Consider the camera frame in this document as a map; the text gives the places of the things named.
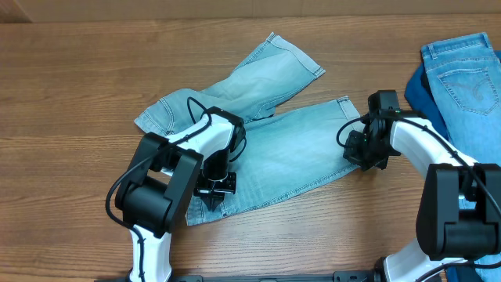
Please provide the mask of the light blue denim shorts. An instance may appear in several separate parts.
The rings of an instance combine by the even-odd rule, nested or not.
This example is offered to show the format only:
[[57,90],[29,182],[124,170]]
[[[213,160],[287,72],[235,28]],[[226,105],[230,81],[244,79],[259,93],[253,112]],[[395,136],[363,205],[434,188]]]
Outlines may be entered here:
[[360,114],[347,97],[277,114],[286,102],[324,69],[277,34],[270,34],[232,73],[211,87],[180,89],[146,108],[135,124],[160,136],[192,125],[187,99],[216,106],[244,121],[247,146],[230,164],[236,192],[213,211],[193,197],[186,214],[195,226],[265,208],[337,180],[356,167],[343,157],[342,143],[352,130],[362,130]]

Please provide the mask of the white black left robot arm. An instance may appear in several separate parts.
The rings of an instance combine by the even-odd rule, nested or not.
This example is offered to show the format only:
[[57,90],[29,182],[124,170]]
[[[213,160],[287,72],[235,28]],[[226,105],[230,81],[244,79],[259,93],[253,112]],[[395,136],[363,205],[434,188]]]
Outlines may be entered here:
[[247,141],[243,119],[217,107],[204,109],[200,120],[169,137],[154,132],[139,142],[128,170],[111,186],[105,209],[122,212],[112,219],[132,235],[132,268],[126,281],[167,281],[175,225],[192,197],[210,210],[236,191],[236,173],[228,170]]

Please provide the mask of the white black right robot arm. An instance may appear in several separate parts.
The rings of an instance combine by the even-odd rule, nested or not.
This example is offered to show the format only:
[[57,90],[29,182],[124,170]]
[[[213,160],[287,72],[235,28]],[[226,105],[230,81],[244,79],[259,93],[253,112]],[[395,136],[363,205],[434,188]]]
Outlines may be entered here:
[[459,152],[413,111],[377,110],[358,119],[344,158],[362,170],[384,169],[404,155],[424,177],[416,237],[383,258],[376,281],[427,281],[450,267],[496,269],[477,260],[500,252],[500,167]]

